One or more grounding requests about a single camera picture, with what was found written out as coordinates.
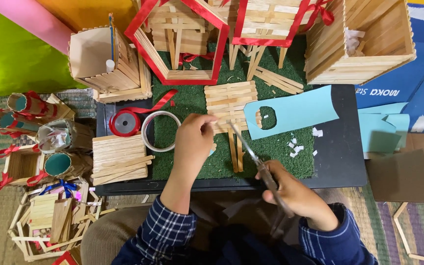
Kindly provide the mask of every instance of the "light blue paper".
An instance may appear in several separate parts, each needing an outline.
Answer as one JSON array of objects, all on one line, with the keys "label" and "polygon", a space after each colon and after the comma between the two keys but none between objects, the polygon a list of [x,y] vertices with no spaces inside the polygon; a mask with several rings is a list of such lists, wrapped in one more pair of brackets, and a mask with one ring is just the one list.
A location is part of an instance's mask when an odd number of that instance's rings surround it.
[{"label": "light blue paper", "polygon": [[[268,130],[256,124],[256,111],[263,106],[273,108],[276,113],[277,124]],[[295,96],[250,102],[243,111],[252,140],[339,118],[333,108],[330,85]]]},{"label": "light blue paper", "polygon": [[409,114],[390,114],[387,115],[385,121],[394,125],[395,134],[400,135],[400,141],[396,148],[405,147],[407,141],[407,132],[409,131],[410,115]]},{"label": "light blue paper", "polygon": [[399,114],[408,102],[358,109],[359,114]]},{"label": "light blue paper", "polygon": [[401,139],[396,127],[384,119],[385,114],[359,114],[363,152],[393,153]]}]

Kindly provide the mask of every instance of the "brown pants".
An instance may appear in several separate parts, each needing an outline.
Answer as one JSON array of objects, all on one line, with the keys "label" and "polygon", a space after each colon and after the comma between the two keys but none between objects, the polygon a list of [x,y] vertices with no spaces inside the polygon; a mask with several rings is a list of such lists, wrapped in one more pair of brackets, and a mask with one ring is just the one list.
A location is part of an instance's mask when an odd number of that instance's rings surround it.
[{"label": "brown pants", "polygon": [[[328,204],[347,199],[338,189],[314,190]],[[81,242],[81,259],[84,265],[108,265],[117,256],[125,242],[137,233],[150,207],[124,208],[106,214],[93,223]],[[196,192],[191,195],[191,209],[199,216],[191,246],[208,249],[208,234],[213,227],[244,224],[262,240],[282,239],[290,245],[298,244],[300,216],[277,217],[276,206],[261,199],[261,192],[217,191]],[[279,228],[270,235],[272,227]]]}]

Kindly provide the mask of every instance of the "masking tape roll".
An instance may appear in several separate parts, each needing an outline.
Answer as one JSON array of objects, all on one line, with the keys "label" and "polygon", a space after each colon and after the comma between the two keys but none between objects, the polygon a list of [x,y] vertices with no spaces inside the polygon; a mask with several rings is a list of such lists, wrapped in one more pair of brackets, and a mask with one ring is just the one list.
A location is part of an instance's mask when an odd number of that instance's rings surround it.
[{"label": "masking tape roll", "polygon": [[148,124],[151,121],[153,121],[153,118],[155,118],[156,116],[159,116],[159,115],[169,116],[169,117],[173,118],[176,121],[176,124],[178,125],[178,128],[181,126],[180,120],[178,119],[178,117],[174,116],[173,113],[168,112],[168,111],[164,111],[164,110],[153,112],[150,115],[148,115],[148,117],[146,117],[145,121],[142,124],[142,130],[141,130],[142,140],[143,140],[143,143],[146,145],[146,147],[150,148],[151,150],[153,150],[155,152],[167,152],[167,151],[169,151],[169,150],[171,150],[171,149],[174,148],[174,143],[172,145],[170,145],[169,147],[167,147],[167,148],[158,149],[158,148],[155,148],[154,146],[152,146],[150,144],[150,142],[148,141],[147,137],[146,137],[146,128],[147,128]]}]

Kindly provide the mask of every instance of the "plaid shirt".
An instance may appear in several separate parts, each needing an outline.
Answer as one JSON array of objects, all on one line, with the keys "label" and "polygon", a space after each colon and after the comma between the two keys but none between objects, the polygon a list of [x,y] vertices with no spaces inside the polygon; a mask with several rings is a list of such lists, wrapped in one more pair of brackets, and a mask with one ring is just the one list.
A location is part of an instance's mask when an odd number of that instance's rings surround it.
[{"label": "plaid shirt", "polygon": [[[138,228],[137,235],[122,246],[112,265],[198,264],[204,262],[190,260],[188,246],[196,229],[196,215],[174,213],[166,208],[159,198],[160,196],[156,198],[149,215]],[[309,228],[307,220],[302,218],[299,223],[299,241],[304,253],[301,254],[295,249],[291,250],[292,247],[285,244],[278,244],[279,246],[272,251],[264,250],[263,248],[266,247],[260,246],[254,250],[259,252],[258,256],[267,256],[267,258],[256,260],[256,264],[292,264],[292,261],[296,261],[296,255],[300,255],[311,258],[308,259],[307,264],[377,265],[375,257],[369,253],[360,240],[359,228],[351,211],[340,203],[332,204],[330,207],[341,223],[336,230],[332,232],[316,231]],[[251,240],[250,245],[256,245],[256,242]],[[218,259],[222,264],[223,261],[226,261],[225,264],[228,262],[230,264],[242,263],[240,255],[249,254],[234,253],[237,252],[237,248],[231,244],[227,244],[227,246],[227,249],[223,250],[225,257]],[[277,258],[272,257],[275,253],[277,253]]]}]

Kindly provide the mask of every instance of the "white paper scrap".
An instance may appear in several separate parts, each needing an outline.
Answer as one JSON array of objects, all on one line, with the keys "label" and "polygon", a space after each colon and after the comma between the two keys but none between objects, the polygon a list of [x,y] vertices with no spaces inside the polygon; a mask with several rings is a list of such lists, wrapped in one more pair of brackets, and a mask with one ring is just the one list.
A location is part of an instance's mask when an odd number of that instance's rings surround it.
[{"label": "white paper scrap", "polygon": [[143,201],[142,201],[142,203],[145,203],[146,202],[146,200],[148,200],[148,198],[150,197],[150,195],[145,195],[145,198],[143,198]]}]

